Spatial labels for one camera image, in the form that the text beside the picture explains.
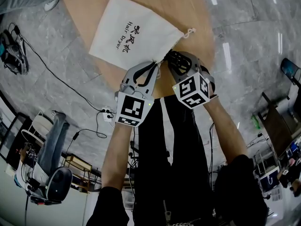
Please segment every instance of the black pants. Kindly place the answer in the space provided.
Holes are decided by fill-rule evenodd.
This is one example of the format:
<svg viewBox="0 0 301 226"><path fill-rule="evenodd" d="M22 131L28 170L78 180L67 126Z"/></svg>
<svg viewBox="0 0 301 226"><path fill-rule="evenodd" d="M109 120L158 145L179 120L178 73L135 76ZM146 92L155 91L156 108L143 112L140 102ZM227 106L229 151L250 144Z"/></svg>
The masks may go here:
<svg viewBox="0 0 301 226"><path fill-rule="evenodd" d="M166 225L163 200L171 223L210 218L212 191L201 136L194 113L176 96L165 99L174 129L173 164L167 161L159 99L139 127L139 165L135 176L135 225Z"/></svg>

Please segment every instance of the wooden round table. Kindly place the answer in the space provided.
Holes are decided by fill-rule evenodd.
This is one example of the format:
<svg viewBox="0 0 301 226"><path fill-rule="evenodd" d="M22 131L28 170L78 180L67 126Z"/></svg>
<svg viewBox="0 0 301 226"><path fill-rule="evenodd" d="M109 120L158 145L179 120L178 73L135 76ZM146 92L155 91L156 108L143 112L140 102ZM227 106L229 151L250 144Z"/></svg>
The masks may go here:
<svg viewBox="0 0 301 226"><path fill-rule="evenodd" d="M89 51L99 21L109 0L64 0L66 7ZM183 33L189 28L196 28L196 33L188 39L181 39L174 47L177 51L190 52L204 63L209 70L214 60L214 40L210 16L204 0L132 0L152 9ZM94 57L95 63L108 84L119 90L126 71ZM161 77L156 81L154 98L173 95L175 81L167 67L161 65Z"/></svg>

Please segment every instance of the white chair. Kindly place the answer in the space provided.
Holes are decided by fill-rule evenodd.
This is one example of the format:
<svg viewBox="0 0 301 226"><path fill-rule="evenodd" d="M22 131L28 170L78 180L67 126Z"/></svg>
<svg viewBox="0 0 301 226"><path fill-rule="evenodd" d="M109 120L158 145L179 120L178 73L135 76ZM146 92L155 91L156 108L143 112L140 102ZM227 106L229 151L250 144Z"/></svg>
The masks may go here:
<svg viewBox="0 0 301 226"><path fill-rule="evenodd" d="M51 130L53 124L50 120L43 116L43 112L39 111L38 115L33 119L31 126L28 130L21 130L23 137L29 141L26 137L31 136L36 140L36 143L42 146L44 142L40 139L46 139L46 135Z"/></svg>

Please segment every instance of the white box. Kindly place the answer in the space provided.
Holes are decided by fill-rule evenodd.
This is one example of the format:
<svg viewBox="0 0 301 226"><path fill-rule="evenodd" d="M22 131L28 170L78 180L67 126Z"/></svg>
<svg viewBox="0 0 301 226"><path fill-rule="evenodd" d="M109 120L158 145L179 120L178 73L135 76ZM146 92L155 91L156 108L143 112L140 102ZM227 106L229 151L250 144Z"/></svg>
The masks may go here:
<svg viewBox="0 0 301 226"><path fill-rule="evenodd" d="M210 101L209 80L199 72L173 86L173 90L178 100L190 109Z"/></svg>

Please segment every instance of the white drawstring bag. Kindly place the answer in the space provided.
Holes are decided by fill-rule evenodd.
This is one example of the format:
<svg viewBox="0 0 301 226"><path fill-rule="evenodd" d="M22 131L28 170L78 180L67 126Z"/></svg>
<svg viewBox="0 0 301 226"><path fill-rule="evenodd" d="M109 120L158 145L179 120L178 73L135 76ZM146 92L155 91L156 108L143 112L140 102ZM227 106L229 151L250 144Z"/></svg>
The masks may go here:
<svg viewBox="0 0 301 226"><path fill-rule="evenodd" d="M168 21L131 0L110 0L89 54L123 69L146 61L159 63L182 37Z"/></svg>

